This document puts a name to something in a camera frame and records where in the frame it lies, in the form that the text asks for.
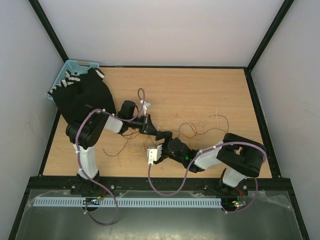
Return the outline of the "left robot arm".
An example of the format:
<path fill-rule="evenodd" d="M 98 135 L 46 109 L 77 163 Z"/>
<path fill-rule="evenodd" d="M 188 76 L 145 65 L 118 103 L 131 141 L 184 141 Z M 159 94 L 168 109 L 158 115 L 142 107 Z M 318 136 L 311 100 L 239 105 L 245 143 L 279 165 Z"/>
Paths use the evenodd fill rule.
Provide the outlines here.
<path fill-rule="evenodd" d="M 136 118 L 134 118 L 134 111 L 138 106 L 130 100 L 123 102 L 117 115 L 98 111 L 88 117 L 94 109 L 86 104 L 77 113 L 75 119 L 68 124 L 66 135 L 79 157 L 78 175 L 84 179 L 82 188 L 87 193 L 94 194 L 100 188 L 100 181 L 95 178 L 99 174 L 95 145 L 103 130 L 123 134 L 129 128 L 138 129 L 141 134 L 155 136 L 157 141 L 161 139 L 160 131 L 155 128 L 151 116 L 146 113 L 151 104 L 144 103 L 142 100 L 140 103 L 142 104 L 142 115 Z"/>

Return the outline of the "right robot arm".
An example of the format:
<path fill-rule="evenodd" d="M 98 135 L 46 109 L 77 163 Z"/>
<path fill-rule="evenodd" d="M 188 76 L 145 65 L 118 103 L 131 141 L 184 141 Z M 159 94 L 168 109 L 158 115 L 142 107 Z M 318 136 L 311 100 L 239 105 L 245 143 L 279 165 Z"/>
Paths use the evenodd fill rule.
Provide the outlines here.
<path fill-rule="evenodd" d="M 166 138 L 162 144 L 149 147 L 146 156 L 149 166 L 169 158 L 182 164 L 187 173 L 203 172 L 223 163 L 227 168 L 221 174 L 217 191 L 225 195 L 235 192 L 245 178 L 257 178 L 267 160 L 262 144 L 233 133 L 226 133 L 222 141 L 205 149 L 191 149 L 177 137 Z"/>

